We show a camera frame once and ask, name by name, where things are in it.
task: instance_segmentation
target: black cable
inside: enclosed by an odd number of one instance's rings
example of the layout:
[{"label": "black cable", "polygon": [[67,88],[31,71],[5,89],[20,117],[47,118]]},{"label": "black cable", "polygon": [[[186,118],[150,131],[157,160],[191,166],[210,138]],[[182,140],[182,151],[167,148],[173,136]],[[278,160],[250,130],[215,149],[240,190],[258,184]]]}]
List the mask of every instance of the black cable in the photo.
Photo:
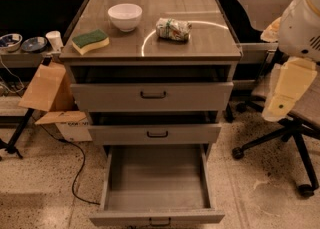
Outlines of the black cable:
[{"label": "black cable", "polygon": [[98,202],[88,201],[88,200],[85,200],[85,199],[79,197],[79,196],[76,194],[76,192],[75,192],[75,185],[76,185],[77,179],[79,178],[80,173],[82,172],[82,170],[83,170],[83,168],[84,168],[84,166],[85,166],[85,164],[86,164],[86,155],[85,155],[84,151],[82,150],[82,148],[81,148],[80,146],[72,143],[72,142],[69,142],[69,141],[63,139],[63,138],[56,138],[56,137],[53,136],[43,125],[40,125],[40,126],[41,126],[41,127],[44,129],[44,131],[46,131],[46,132],[48,133],[48,135],[51,136],[53,139],[55,139],[55,140],[57,140],[57,141],[59,141],[59,142],[65,143],[65,144],[70,144],[70,145],[78,148],[78,149],[81,151],[82,157],[83,157],[83,159],[82,159],[82,164],[81,164],[81,167],[80,167],[77,175],[75,176],[75,178],[74,178],[74,180],[73,180],[72,188],[71,188],[72,194],[73,194],[74,197],[76,197],[77,199],[79,199],[79,200],[81,200],[81,201],[83,201],[83,202],[86,202],[86,203],[89,203],[89,204],[100,205],[100,203],[98,203]]}]

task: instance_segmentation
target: cardboard box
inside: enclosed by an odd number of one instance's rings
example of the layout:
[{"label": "cardboard box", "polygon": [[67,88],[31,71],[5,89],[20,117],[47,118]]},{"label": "cardboard box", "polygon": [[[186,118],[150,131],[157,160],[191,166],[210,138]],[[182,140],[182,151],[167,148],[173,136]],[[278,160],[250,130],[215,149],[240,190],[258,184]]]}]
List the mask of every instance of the cardboard box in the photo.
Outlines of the cardboard box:
[{"label": "cardboard box", "polygon": [[19,106],[41,111],[74,110],[70,80],[62,64],[40,65],[28,85]]},{"label": "cardboard box", "polygon": [[55,123],[65,140],[70,142],[92,141],[88,131],[89,122],[84,112],[48,112],[35,122],[39,124]]}]

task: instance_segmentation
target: small ceramic bowl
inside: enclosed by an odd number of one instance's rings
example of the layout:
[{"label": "small ceramic bowl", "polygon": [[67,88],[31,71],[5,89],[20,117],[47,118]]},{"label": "small ceramic bowl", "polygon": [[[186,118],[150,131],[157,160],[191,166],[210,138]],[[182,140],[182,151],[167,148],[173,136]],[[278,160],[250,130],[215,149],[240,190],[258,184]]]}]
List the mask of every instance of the small ceramic bowl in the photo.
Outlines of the small ceramic bowl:
[{"label": "small ceramic bowl", "polygon": [[29,53],[40,53],[47,47],[47,39],[44,37],[33,37],[24,41],[21,45],[21,49]]},{"label": "small ceramic bowl", "polygon": [[20,48],[22,36],[18,33],[10,33],[0,37],[0,51],[15,52]]},{"label": "small ceramic bowl", "polygon": [[123,32],[130,32],[139,25],[142,8],[136,4],[118,4],[108,10],[108,15],[117,28]]}]

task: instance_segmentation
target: white robot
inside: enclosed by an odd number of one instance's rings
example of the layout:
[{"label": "white robot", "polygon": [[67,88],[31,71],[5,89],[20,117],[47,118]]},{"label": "white robot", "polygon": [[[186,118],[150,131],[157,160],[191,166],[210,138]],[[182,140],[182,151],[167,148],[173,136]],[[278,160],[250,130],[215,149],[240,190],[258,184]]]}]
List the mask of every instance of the white robot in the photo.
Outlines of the white robot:
[{"label": "white robot", "polygon": [[277,23],[279,50],[290,57],[271,72],[270,92],[262,113],[268,121],[284,118],[317,76],[320,0],[293,0]]}]

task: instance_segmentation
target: terrazzo floor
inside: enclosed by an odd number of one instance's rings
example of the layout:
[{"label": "terrazzo floor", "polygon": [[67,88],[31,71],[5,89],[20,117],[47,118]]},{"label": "terrazzo floor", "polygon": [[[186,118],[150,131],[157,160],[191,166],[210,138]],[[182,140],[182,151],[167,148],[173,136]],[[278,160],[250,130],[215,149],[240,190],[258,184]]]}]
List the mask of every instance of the terrazzo floor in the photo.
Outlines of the terrazzo floor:
[{"label": "terrazzo floor", "polygon": [[[203,229],[318,229],[320,192],[309,199],[299,196],[296,184],[309,183],[293,143],[274,140],[246,152],[234,160],[231,150],[262,134],[279,128],[265,122],[249,109],[234,112],[233,123],[222,121],[222,130],[208,160],[211,191],[217,209],[225,212],[220,224],[181,226]],[[32,121],[16,147],[23,159],[0,150],[0,228],[1,229],[91,229],[89,215],[98,210],[75,198],[73,180],[82,164],[82,153],[73,145],[61,143],[54,125],[46,131]],[[0,138],[8,141],[12,128],[0,128]],[[320,176],[320,143],[306,138],[315,170]],[[105,155],[91,142],[76,143],[86,156],[75,192],[100,202]]]}]

